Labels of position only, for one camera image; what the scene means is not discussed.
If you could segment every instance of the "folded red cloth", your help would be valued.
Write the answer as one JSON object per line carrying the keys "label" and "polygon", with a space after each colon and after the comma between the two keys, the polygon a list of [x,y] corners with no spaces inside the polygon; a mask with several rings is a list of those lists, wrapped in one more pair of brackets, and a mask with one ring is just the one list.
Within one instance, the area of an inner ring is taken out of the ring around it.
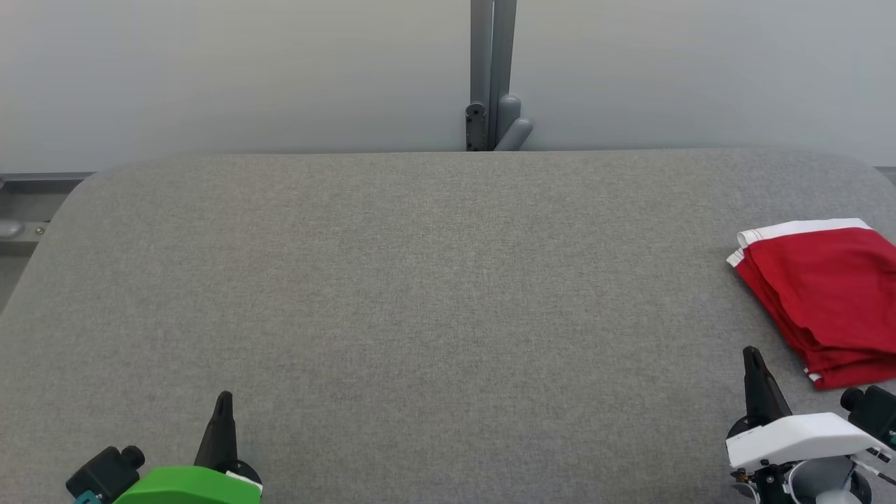
{"label": "folded red cloth", "polygon": [[860,219],[737,234],[728,258],[820,389],[896,378],[896,247]]}

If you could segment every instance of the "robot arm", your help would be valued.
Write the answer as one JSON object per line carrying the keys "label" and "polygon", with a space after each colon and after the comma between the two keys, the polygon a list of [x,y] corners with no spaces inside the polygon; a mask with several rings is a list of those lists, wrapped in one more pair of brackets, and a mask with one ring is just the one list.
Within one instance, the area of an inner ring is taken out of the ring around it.
{"label": "robot arm", "polygon": [[896,396],[871,386],[850,389],[835,413],[794,415],[754,347],[744,349],[746,416],[728,433],[728,459],[736,488],[762,504],[858,502],[871,491],[856,465],[896,481],[855,458],[863,451],[890,462],[896,448]]}
{"label": "robot arm", "polygon": [[259,504],[262,480],[237,458],[233,395],[221,392],[193,465],[157,467],[140,479],[137,447],[109,447],[65,483],[75,504]]}

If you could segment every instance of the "gray table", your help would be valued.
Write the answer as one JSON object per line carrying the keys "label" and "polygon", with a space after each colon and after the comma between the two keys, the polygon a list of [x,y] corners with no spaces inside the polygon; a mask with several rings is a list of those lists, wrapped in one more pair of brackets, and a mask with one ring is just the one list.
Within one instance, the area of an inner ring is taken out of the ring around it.
{"label": "gray table", "polygon": [[62,502],[108,445],[189,465],[228,389],[268,504],[741,502],[741,349],[796,413],[839,392],[725,257],[739,230],[852,216],[896,239],[896,191],[774,149],[102,172],[0,318],[0,499]]}

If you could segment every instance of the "metal frame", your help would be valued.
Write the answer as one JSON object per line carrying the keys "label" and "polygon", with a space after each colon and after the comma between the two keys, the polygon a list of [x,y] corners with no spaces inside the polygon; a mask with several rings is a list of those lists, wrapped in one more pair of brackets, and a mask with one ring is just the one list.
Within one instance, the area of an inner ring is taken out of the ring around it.
{"label": "metal frame", "polygon": [[516,1],[470,0],[468,151],[516,151],[532,131],[520,117],[520,99],[510,94]]}

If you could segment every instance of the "white wall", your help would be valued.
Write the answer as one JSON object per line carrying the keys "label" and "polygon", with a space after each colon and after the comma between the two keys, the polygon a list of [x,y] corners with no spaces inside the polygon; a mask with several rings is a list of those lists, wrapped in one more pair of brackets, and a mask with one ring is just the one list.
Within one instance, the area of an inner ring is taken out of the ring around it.
{"label": "white wall", "polygon": [[0,173],[463,150],[466,0],[0,0]]}
{"label": "white wall", "polygon": [[786,144],[896,166],[892,0],[520,0],[525,148]]}

